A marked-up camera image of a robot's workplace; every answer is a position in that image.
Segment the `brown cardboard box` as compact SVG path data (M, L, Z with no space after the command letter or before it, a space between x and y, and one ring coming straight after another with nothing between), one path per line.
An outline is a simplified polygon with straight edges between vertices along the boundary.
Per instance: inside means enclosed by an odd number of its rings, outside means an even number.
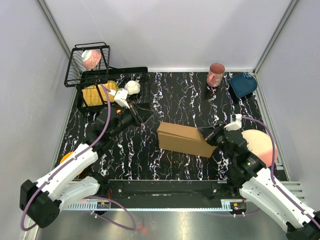
M159 148L210 158L216 147L209 145L196 127L161 122L158 129Z

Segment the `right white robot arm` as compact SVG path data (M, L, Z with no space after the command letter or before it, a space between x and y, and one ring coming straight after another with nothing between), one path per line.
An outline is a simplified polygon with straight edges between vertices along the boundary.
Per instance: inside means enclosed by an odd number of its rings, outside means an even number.
M320 213L306 206L272 174L272 158L278 155L271 138L259 130L227 130L223 123L200 127L199 133L231 161L227 192L254 203L271 217L289 240L318 240Z

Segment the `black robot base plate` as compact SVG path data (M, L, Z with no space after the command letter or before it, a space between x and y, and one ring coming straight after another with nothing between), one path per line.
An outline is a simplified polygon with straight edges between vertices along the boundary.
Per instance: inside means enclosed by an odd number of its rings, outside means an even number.
M224 203L245 203L226 181L109 180L100 197L111 197L127 209L226 209Z

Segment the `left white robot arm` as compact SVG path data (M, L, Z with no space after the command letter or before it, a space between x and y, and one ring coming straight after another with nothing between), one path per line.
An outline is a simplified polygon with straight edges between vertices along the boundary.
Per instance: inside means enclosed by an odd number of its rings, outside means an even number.
M36 226L49 226L69 205L90 196L108 195L108 180L99 173L90 173L80 182L74 178L99 160L113 138L130 126L139 127L153 115L149 103L130 103L121 113L116 108L103 108L93 125L85 130L83 142L61 164L45 176L20 187L19 207L23 217L30 217Z

